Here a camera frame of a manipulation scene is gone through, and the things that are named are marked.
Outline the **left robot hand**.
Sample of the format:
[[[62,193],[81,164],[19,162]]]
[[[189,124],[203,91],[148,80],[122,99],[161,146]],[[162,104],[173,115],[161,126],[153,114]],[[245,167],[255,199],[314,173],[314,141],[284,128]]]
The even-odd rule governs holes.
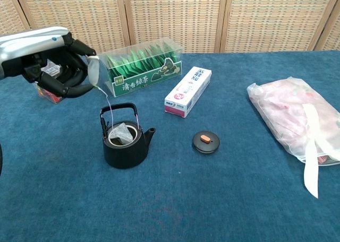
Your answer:
[[[65,27],[0,36],[0,80],[19,75],[58,97],[77,98],[97,87],[99,57]]]

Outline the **pyramid tea bag with tag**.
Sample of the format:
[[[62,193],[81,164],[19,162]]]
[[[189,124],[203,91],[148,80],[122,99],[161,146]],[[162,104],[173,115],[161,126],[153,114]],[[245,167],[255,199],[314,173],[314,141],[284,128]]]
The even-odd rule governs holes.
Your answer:
[[[109,102],[109,98],[108,98],[108,94],[101,89],[98,86],[94,86],[96,89],[98,89],[99,91],[101,91],[108,102],[109,105],[109,110],[110,110],[110,114],[111,114],[111,120],[112,120],[112,124],[111,124],[111,132],[107,133],[108,138],[109,139],[117,139],[120,143],[122,143],[123,145],[129,144],[133,141],[133,136],[132,134],[129,132],[128,127],[126,126],[125,123],[120,123],[116,128],[114,128],[113,125],[113,109],[111,107],[111,103]]]

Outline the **clear box of green tea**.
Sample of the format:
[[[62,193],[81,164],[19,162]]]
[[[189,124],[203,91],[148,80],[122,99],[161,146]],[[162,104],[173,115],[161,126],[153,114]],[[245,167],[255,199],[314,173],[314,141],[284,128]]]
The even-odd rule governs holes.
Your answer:
[[[182,74],[183,48],[170,38],[107,51],[99,55],[107,69],[107,87],[114,97]]]

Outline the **black teapot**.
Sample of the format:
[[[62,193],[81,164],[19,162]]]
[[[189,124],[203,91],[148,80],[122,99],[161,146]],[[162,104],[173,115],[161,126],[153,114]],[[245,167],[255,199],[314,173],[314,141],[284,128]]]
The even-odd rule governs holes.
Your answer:
[[[126,102],[102,108],[100,112],[100,123],[106,162],[114,168],[128,169],[139,165],[147,157],[149,144],[156,129],[150,128],[144,132],[138,121],[123,120],[112,124],[105,122],[103,118],[105,112],[122,108],[132,108],[135,117],[138,118],[138,111],[135,104]],[[127,131],[129,131],[129,134],[132,136],[132,142],[124,144],[121,142],[119,136],[114,136],[113,130],[117,129],[120,125],[126,126]]]

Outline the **pink cloth in clear bag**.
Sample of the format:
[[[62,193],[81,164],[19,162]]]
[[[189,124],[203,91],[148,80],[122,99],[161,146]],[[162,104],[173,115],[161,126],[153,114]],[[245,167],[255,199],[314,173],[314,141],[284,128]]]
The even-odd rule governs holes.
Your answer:
[[[340,164],[340,112],[295,77],[253,83],[247,92],[275,139],[304,163],[304,186],[318,197],[319,167]]]

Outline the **clear box red black capsules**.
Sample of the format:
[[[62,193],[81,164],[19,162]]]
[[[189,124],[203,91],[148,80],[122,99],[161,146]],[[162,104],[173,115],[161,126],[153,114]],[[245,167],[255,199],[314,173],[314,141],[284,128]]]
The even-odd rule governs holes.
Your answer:
[[[48,60],[47,65],[42,68],[42,71],[47,73],[48,75],[57,78],[60,75],[60,66],[53,63],[52,61]],[[34,83],[35,88],[37,89],[37,93],[40,97],[46,98],[52,103],[59,103],[62,101],[62,97],[58,97],[49,91],[41,88],[40,86],[37,85],[37,83]]]

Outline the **woven rattan folding screen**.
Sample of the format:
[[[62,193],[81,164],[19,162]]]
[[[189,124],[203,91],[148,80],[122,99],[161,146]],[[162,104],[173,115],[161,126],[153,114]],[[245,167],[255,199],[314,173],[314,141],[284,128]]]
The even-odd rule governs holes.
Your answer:
[[[340,50],[340,0],[0,0],[0,35],[48,26],[98,52],[164,37],[186,53]]]

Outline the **white toothpaste box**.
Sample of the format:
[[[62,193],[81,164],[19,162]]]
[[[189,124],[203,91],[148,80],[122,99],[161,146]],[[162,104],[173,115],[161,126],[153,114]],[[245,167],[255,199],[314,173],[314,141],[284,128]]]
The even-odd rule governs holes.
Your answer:
[[[209,69],[192,67],[165,97],[165,112],[185,118],[210,83],[211,75]]]

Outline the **black lid with orange knob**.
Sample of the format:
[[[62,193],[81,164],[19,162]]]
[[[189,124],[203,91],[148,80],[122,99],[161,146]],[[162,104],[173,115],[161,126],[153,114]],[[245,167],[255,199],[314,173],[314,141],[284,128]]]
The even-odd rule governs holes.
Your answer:
[[[195,133],[192,144],[194,148],[204,154],[214,153],[220,146],[219,137],[210,131],[199,131]]]

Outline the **blue felt table cover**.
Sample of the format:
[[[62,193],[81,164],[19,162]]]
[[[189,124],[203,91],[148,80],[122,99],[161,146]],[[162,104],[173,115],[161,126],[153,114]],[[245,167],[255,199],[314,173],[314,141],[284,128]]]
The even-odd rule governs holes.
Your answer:
[[[54,104],[20,76],[0,81],[0,242],[340,242],[340,165],[319,169],[311,196],[247,94],[293,76],[340,111],[340,51],[183,54],[193,66],[212,76],[187,118],[164,112],[178,77],[109,99],[156,129],[128,170],[104,160],[100,91]],[[219,137],[214,153],[194,148],[199,131]]]

